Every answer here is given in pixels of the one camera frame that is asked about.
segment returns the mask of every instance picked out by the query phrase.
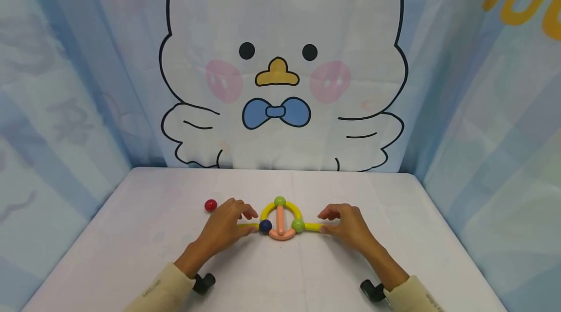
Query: right hand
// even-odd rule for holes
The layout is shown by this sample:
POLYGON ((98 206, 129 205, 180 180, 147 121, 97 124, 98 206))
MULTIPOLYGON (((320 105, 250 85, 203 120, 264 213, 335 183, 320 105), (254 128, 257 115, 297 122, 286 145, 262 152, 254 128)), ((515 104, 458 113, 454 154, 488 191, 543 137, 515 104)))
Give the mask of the right hand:
POLYGON ((320 231, 333 235, 349 248, 363 253, 377 244, 357 206, 329 204, 318 215, 322 220, 340 219, 338 226, 326 225, 320 231))

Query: tabletop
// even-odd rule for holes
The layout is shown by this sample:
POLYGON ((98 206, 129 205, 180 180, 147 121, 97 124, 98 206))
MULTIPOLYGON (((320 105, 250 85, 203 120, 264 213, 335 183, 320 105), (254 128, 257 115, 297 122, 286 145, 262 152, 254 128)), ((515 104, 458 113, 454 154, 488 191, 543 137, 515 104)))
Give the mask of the tabletop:
MULTIPOLYGON (((23 311, 120 311, 197 238, 207 199, 243 199, 260 213, 277 196, 305 222, 321 223, 317 214, 330 202, 358 206, 378 241, 446 311, 506 311, 412 175, 193 168, 133 169, 23 311)), ((359 289, 365 279, 379 283, 366 261, 316 232, 288 241, 250 235, 200 273, 217 283, 205 296, 192 293, 182 311, 390 311, 359 289)))

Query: sleeve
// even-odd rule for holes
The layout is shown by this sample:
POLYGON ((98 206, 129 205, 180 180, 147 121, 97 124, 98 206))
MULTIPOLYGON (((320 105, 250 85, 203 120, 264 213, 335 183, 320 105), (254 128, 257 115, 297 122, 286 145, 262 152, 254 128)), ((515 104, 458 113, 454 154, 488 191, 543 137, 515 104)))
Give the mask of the sleeve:
POLYGON ((169 263, 154 281, 123 312, 177 312, 195 286, 173 263, 169 263))
POLYGON ((384 290, 384 294, 395 312, 444 312, 414 275, 392 292, 384 290))

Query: yellow beak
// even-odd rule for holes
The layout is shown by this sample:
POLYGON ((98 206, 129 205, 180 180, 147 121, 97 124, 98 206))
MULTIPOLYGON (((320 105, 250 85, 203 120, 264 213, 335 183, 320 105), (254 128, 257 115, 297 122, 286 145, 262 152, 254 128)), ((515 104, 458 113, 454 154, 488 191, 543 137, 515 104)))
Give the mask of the yellow beak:
POLYGON ((269 63, 269 69, 260 72, 255 76, 255 84, 259 87, 276 84, 287 84, 296 86, 300 82, 300 77, 294 72, 288 71, 286 60, 276 57, 269 63))

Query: black eye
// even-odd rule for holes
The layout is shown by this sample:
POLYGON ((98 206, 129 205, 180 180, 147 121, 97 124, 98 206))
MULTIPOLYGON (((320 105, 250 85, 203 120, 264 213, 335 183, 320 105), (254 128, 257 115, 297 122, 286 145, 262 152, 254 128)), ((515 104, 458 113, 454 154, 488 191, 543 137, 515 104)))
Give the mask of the black eye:
POLYGON ((242 43, 240 46, 240 57, 244 60, 250 60, 255 54, 255 47, 250 42, 242 43))
POLYGON ((302 49, 302 56, 307 61, 312 61, 318 57, 318 49, 313 44, 306 44, 302 49))

